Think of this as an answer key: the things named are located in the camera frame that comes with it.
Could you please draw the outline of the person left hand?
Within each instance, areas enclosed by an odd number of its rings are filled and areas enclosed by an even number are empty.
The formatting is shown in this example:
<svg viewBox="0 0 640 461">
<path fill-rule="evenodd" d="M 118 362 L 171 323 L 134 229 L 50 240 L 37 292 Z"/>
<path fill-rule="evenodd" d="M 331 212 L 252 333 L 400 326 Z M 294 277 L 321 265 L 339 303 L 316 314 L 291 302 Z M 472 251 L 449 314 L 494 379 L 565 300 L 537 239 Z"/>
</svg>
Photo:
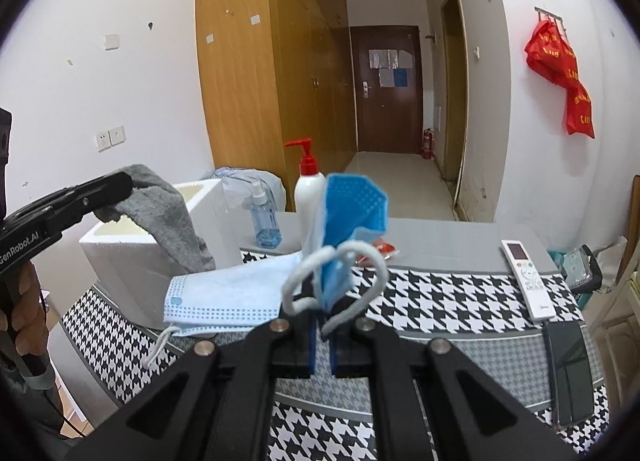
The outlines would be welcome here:
<svg viewBox="0 0 640 461">
<path fill-rule="evenodd" d="M 49 331 L 34 264 L 23 263 L 20 269 L 9 271 L 2 282 L 5 290 L 13 290 L 20 297 L 14 304 L 11 320 L 1 313 L 1 331 L 11 328 L 17 332 L 15 349 L 18 355 L 43 355 L 47 351 Z"/>
</svg>

